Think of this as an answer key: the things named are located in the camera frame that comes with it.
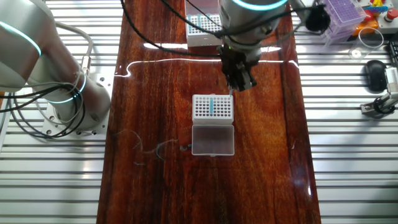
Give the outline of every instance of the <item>wire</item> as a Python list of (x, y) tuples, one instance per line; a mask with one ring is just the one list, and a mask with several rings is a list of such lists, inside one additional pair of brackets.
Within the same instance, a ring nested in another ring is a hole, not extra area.
[[(76, 111), (77, 111), (76, 99), (74, 100), (74, 103), (75, 103), (75, 113), (76, 113)], [(16, 99), (16, 98), (14, 98), (14, 104), (15, 104), (16, 107), (18, 107), (18, 102), (17, 102), (17, 99)], [(55, 135), (53, 135), (53, 136), (50, 136), (50, 135), (48, 135), (48, 134), (44, 134), (44, 133), (42, 133), (41, 131), (35, 129), (29, 122), (26, 121), (26, 119), (25, 119), (24, 115), (22, 114), (22, 112), (20, 111), (20, 109), (18, 109), (17, 111), (18, 111), (19, 116), (20, 116), (21, 119), (23, 120), (23, 122), (25, 122), (26, 125), (28, 125), (28, 127), (32, 128), (36, 133), (41, 134), (41, 136), (34, 136), (34, 137), (37, 137), (37, 138), (41, 138), (41, 137), (44, 137), (44, 138), (57, 138), (57, 136), (63, 135), (63, 134), (65, 133), (65, 131), (67, 131), (67, 130), (70, 128), (70, 126), (72, 125), (72, 123), (73, 123), (73, 122), (71, 122), (64, 130), (62, 130), (62, 131), (59, 132), (58, 134), (55, 134)], [(16, 117), (15, 117), (14, 111), (11, 111), (11, 113), (12, 113), (13, 119), (14, 119), (14, 120), (16, 121), (16, 123), (18, 124), (18, 120), (17, 120)]]
[(126, 5), (124, 4), (123, 0), (120, 0), (121, 4), (122, 4), (122, 8), (123, 8), (123, 12), (124, 15), (126, 16), (126, 19), (128, 21), (128, 23), (130, 24), (131, 28), (137, 33), (137, 35), (144, 40), (145, 42), (147, 42), (148, 44), (153, 45), (154, 47), (157, 47), (160, 50), (163, 50), (164, 52), (168, 52), (168, 53), (173, 53), (173, 54), (179, 54), (179, 55), (187, 55), (187, 56), (196, 56), (196, 57), (210, 57), (210, 58), (214, 58), (214, 57), (222, 57), (221, 55), (208, 55), (208, 54), (195, 54), (195, 53), (188, 53), (188, 52), (181, 52), (181, 51), (177, 51), (177, 50), (170, 50), (170, 49), (166, 49), (162, 46), (159, 46), (157, 44), (155, 44), (153, 41), (149, 40), (148, 38), (146, 38), (143, 34), (141, 34), (139, 32), (139, 30), (137, 29), (137, 27), (134, 25), (134, 23), (132, 22), (129, 13), (127, 12), (126, 9)]
[[(79, 96), (80, 99), (83, 101), (83, 97), (81, 96), (81, 94), (78, 94), (78, 96)], [(77, 112), (76, 98), (73, 98), (73, 101), (74, 101), (74, 103), (75, 103), (75, 113), (78, 114), (79, 112)], [(48, 138), (60, 138), (60, 137), (67, 136), (67, 135), (71, 134), (72, 132), (74, 132), (74, 131), (76, 131), (76, 130), (78, 129), (78, 127), (82, 124), (82, 122), (83, 122), (83, 120), (84, 120), (84, 118), (85, 118), (85, 115), (86, 115), (86, 107), (85, 107), (85, 105), (83, 105), (83, 114), (82, 114), (82, 116), (81, 116), (81, 119), (79, 120), (78, 124), (77, 124), (72, 130), (70, 130), (69, 132), (66, 132), (67, 129), (70, 128), (70, 126), (73, 124), (73, 122), (74, 122), (74, 120), (75, 120), (76, 117), (75, 117), (75, 118), (73, 119), (73, 121), (67, 126), (67, 128), (65, 128), (64, 130), (62, 130), (62, 132), (60, 132), (60, 133), (58, 133), (58, 134), (55, 134), (55, 135), (53, 135), (53, 136), (49, 136), (48, 134), (44, 134), (44, 133), (40, 132), (39, 130), (35, 129), (33, 126), (31, 126), (31, 125), (26, 121), (26, 119), (25, 119), (25, 117), (22, 115), (22, 113), (20, 113), (19, 115), (20, 115), (21, 119), (22, 119), (29, 127), (31, 127), (36, 133), (40, 134), (40, 136), (35, 135), (34, 133), (28, 132), (28, 130), (26, 130), (26, 129), (20, 124), (20, 122), (18, 122), (18, 120), (16, 119), (16, 116), (15, 116), (14, 111), (11, 111), (11, 114), (12, 114), (12, 117), (13, 117), (14, 121), (17, 123), (17, 125), (18, 125), (25, 133), (29, 134), (29, 135), (32, 136), (32, 137), (35, 137), (35, 138), (45, 138), (45, 139), (48, 139)]]
[(47, 89), (44, 89), (44, 90), (40, 90), (40, 91), (37, 91), (37, 92), (34, 92), (34, 93), (25, 94), (25, 95), (0, 96), (0, 99), (27, 98), (27, 97), (35, 96), (35, 95), (38, 95), (38, 94), (41, 94), (41, 93), (46, 93), (46, 92), (51, 91), (51, 90), (52, 90), (51, 92), (53, 92), (53, 91), (58, 90), (60, 88), (66, 88), (66, 86), (67, 85), (54, 86), (54, 87), (50, 87), (50, 88), (47, 88)]
[(251, 26), (248, 26), (248, 24), (245, 24), (245, 25), (242, 26), (241, 30), (231, 31), (231, 32), (228, 32), (228, 30), (221, 30), (221, 31), (215, 32), (215, 34), (216, 35), (239, 35), (239, 34), (243, 34), (245, 32), (253, 30), (253, 29), (255, 29), (255, 28), (259, 27), (259, 26), (266, 25), (266, 24), (268, 24), (268, 23), (270, 23), (270, 22), (272, 22), (272, 21), (274, 21), (276, 19), (279, 19), (279, 18), (284, 17), (284, 16), (288, 16), (292, 12), (300, 12), (300, 11), (304, 11), (304, 10), (311, 10), (311, 9), (316, 9), (318, 7), (323, 7), (323, 6), (321, 5), (321, 6), (315, 6), (315, 7), (312, 6), (312, 7), (303, 7), (303, 8), (300, 8), (300, 9), (292, 9), (292, 10), (289, 10), (289, 11), (282, 12), (280, 14), (274, 15), (274, 16), (272, 16), (272, 17), (270, 17), (270, 18), (268, 18), (268, 19), (266, 19), (266, 20), (264, 20), (264, 21), (262, 21), (262, 22), (260, 22), (258, 24), (254, 24), (254, 25), (251, 25)]
[(202, 28), (202, 27), (200, 27), (200, 26), (196, 26), (194, 23), (192, 23), (191, 21), (189, 21), (189, 20), (186, 20), (186, 18), (184, 18), (183, 16), (181, 16), (181, 14), (180, 13), (178, 13), (166, 0), (160, 0), (165, 6), (167, 6), (178, 18), (180, 18), (182, 21), (184, 21), (186, 24), (188, 24), (188, 25), (190, 25), (190, 26), (192, 26), (192, 27), (194, 27), (194, 28), (196, 28), (196, 29), (198, 29), (198, 30), (200, 30), (200, 31), (202, 31), (202, 32), (205, 32), (205, 33), (207, 33), (207, 34), (212, 34), (212, 35), (214, 35), (215, 37), (217, 37), (217, 38), (220, 38), (221, 36), (217, 36), (216, 35), (216, 33), (214, 33), (214, 32), (212, 32), (212, 31), (208, 31), (208, 30), (206, 30), (206, 29), (204, 29), (204, 28)]
[[(45, 96), (45, 95), (48, 95), (48, 94), (52, 93), (52, 92), (55, 91), (55, 90), (58, 90), (59, 88), (62, 88), (62, 87), (59, 87), (59, 86), (58, 86), (58, 88), (51, 88), (51, 90), (49, 90), (48, 92), (45, 92), (45, 93), (40, 94), (39, 96), (36, 96), (36, 97), (33, 98), (32, 100), (29, 100), (27, 103), (24, 103), (24, 104), (22, 104), (22, 105), (20, 105), (20, 106), (16, 106), (16, 107), (14, 107), (14, 108), (8, 108), (8, 109), (0, 110), (0, 113), (5, 113), (5, 112), (10, 112), (10, 111), (14, 111), (14, 110), (21, 109), (21, 108), (23, 108), (23, 107), (25, 107), (25, 106), (27, 106), (27, 105), (33, 103), (34, 101), (40, 99), (41, 97), (43, 97), (43, 96)], [(6, 99), (15, 99), (15, 98), (19, 98), (19, 97), (14, 97), (14, 98), (11, 97), (11, 98), (8, 98), (8, 96), (7, 96)]]
[(300, 12), (300, 11), (311, 10), (311, 9), (317, 9), (317, 8), (319, 8), (319, 7), (323, 7), (322, 5), (320, 5), (320, 6), (301, 7), (301, 8), (299, 8), (299, 9), (292, 9), (292, 10), (289, 10), (289, 11), (282, 12), (282, 13), (280, 13), (280, 14), (274, 15), (274, 16), (272, 16), (272, 17), (270, 17), (270, 18), (268, 18), (268, 19), (266, 19), (266, 20), (264, 20), (264, 21), (262, 21), (262, 22), (260, 22), (260, 23), (258, 23), (258, 24), (254, 24), (254, 25), (252, 25), (252, 24), (244, 24), (244, 25), (241, 26), (243, 29), (242, 29), (242, 30), (238, 30), (238, 31), (228, 32), (228, 30), (225, 30), (225, 29), (224, 29), (224, 30), (217, 31), (217, 32), (211, 32), (211, 31), (208, 31), (208, 30), (203, 30), (201, 27), (197, 27), (195, 24), (194, 24), (194, 26), (193, 26), (192, 23), (191, 23), (190, 21), (186, 20), (180, 13), (178, 13), (166, 0), (160, 0), (160, 1), (161, 1), (165, 6), (167, 6), (167, 7), (168, 7), (178, 18), (180, 18), (182, 21), (186, 22), (187, 24), (191, 25), (192, 27), (194, 27), (194, 28), (196, 28), (196, 29), (198, 29), (198, 30), (200, 30), (200, 31), (202, 31), (202, 32), (206, 32), (206, 33), (208, 33), (208, 34), (212, 34), (212, 35), (214, 35), (215, 37), (221, 37), (221, 36), (225, 36), (225, 35), (238, 35), (238, 34), (243, 34), (243, 33), (245, 33), (245, 32), (248, 32), (248, 31), (250, 31), (250, 30), (253, 30), (253, 29), (255, 29), (255, 28), (259, 27), (259, 26), (266, 25), (266, 24), (268, 24), (268, 23), (270, 23), (270, 22), (272, 22), (272, 21), (274, 21), (274, 20), (276, 20), (276, 19), (279, 19), (279, 18), (284, 17), (284, 16), (288, 16), (288, 15), (290, 15), (292, 12)]
[(93, 51), (94, 42), (93, 42), (93, 39), (86, 32), (82, 31), (79, 28), (76, 28), (76, 27), (73, 27), (70, 25), (66, 25), (61, 22), (55, 22), (55, 25), (61, 29), (69, 30), (71, 32), (74, 32), (76, 34), (80, 34), (81, 36), (83, 36), (88, 41), (88, 49), (87, 49), (87, 53), (85, 56), (91, 55), (91, 52)]
[(218, 23), (216, 23), (213, 19), (211, 19), (209, 16), (206, 15), (206, 13), (204, 13), (202, 10), (200, 10), (198, 7), (196, 7), (192, 2), (190, 2), (189, 0), (186, 0), (186, 2), (188, 2), (192, 7), (194, 7), (197, 11), (199, 11), (200, 13), (202, 13), (210, 22), (216, 24), (218, 27), (222, 27), (221, 25), (219, 25)]

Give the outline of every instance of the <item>wooden table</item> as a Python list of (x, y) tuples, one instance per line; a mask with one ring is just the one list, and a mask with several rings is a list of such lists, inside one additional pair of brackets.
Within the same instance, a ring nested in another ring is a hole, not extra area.
[[(184, 1), (169, 3), (183, 12)], [(151, 40), (186, 43), (158, 1), (126, 4)], [(267, 41), (291, 30), (285, 17)], [(97, 223), (320, 223), (294, 38), (279, 47), (253, 68), (258, 86), (234, 93), (235, 155), (194, 157), (180, 148), (192, 95), (228, 94), (219, 58), (148, 47), (124, 18)]]

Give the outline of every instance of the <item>computer mouse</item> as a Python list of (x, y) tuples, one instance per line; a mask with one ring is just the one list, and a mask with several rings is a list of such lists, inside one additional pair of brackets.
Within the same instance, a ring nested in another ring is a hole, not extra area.
[(384, 91), (387, 88), (385, 69), (386, 65), (379, 60), (370, 60), (366, 63), (365, 72), (371, 91)]

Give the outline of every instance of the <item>yellow object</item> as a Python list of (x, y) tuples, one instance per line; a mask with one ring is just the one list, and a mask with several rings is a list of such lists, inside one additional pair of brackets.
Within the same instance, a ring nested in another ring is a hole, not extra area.
[[(374, 0), (372, 7), (381, 7), (383, 6), (383, 2), (381, 0)], [(380, 13), (373, 13), (374, 16), (380, 15)]]
[(363, 29), (363, 28), (379, 28), (379, 23), (377, 22), (376, 18), (371, 19), (370, 21), (363, 21), (359, 24), (359, 26), (356, 28), (356, 31), (354, 32), (353, 35), (358, 35), (359, 32)]

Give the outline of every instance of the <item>metal bracket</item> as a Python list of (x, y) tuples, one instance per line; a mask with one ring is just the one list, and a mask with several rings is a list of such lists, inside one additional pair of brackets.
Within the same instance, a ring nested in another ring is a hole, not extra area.
[[(112, 97), (112, 90), (113, 90), (113, 75), (107, 77), (104, 74), (90, 74), (89, 78), (95, 80), (97, 83), (103, 85), (106, 91), (109, 93), (109, 96)], [(59, 123), (60, 121), (57, 119), (57, 115), (54, 113), (54, 108), (51, 104), (48, 104), (46, 110), (46, 116), (51, 120)], [(108, 119), (109, 113), (105, 117), (105, 119), (96, 127), (85, 130), (85, 131), (76, 131), (75, 133), (71, 133), (68, 136), (60, 138), (60, 140), (72, 140), (72, 141), (87, 141), (87, 140), (105, 140), (106, 139), (106, 131), (108, 129)], [(59, 133), (65, 127), (63, 125), (53, 124), (50, 121), (44, 120), (43, 124), (43, 133)]]

